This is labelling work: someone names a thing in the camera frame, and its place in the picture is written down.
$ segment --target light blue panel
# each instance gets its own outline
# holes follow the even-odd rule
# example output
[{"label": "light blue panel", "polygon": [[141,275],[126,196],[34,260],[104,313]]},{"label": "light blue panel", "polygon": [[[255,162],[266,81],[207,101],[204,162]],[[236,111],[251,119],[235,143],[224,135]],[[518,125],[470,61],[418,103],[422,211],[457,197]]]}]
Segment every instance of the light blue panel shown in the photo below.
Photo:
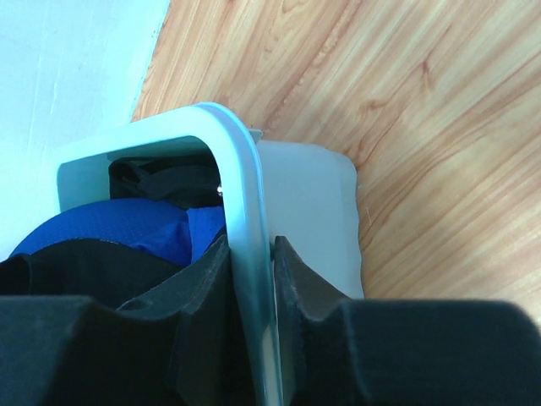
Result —
[{"label": "light blue panel", "polygon": [[52,214],[51,152],[131,119],[168,4],[0,1],[0,261]]}]

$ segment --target wood grain floor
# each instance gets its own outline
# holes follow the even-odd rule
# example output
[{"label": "wood grain floor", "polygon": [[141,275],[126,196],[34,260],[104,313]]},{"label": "wood grain floor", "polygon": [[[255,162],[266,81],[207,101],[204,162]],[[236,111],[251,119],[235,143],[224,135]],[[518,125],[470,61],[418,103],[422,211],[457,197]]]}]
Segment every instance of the wood grain floor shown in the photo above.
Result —
[{"label": "wood grain floor", "polygon": [[358,169],[363,285],[541,323],[541,2],[172,0],[136,108],[229,106]]}]

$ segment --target folded clothes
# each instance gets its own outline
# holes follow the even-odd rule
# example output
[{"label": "folded clothes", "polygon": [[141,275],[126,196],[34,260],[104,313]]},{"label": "folded clothes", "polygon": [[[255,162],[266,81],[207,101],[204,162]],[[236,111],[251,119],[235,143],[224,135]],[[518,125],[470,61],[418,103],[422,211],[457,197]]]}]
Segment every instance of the folded clothes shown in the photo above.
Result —
[{"label": "folded clothes", "polygon": [[104,239],[184,267],[197,261],[224,227],[221,206],[185,211],[164,200],[106,200],[65,211],[44,222],[12,256],[31,255],[69,239]]}]

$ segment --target laundry basket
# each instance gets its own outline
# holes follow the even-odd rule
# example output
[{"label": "laundry basket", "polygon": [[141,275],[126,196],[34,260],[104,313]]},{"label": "laundry basket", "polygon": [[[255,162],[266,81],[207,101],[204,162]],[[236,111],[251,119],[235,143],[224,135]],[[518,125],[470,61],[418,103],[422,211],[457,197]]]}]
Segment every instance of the laundry basket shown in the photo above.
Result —
[{"label": "laundry basket", "polygon": [[357,176],[315,145],[259,140],[227,108],[182,107],[68,145],[54,158],[56,211],[109,199],[107,168],[120,157],[214,155],[221,175],[233,280],[255,384],[281,404],[271,245],[288,238],[302,260],[344,294],[363,297]]}]

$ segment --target blue cloth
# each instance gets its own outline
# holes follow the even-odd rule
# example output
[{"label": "blue cloth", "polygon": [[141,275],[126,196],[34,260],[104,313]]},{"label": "blue cloth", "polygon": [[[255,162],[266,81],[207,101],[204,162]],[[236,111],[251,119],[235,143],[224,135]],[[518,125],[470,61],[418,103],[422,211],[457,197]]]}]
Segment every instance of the blue cloth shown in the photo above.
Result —
[{"label": "blue cloth", "polygon": [[187,266],[205,253],[224,226],[220,206],[184,211],[166,201],[107,200],[74,208],[44,222],[12,255],[33,254],[67,239],[105,239]]}]

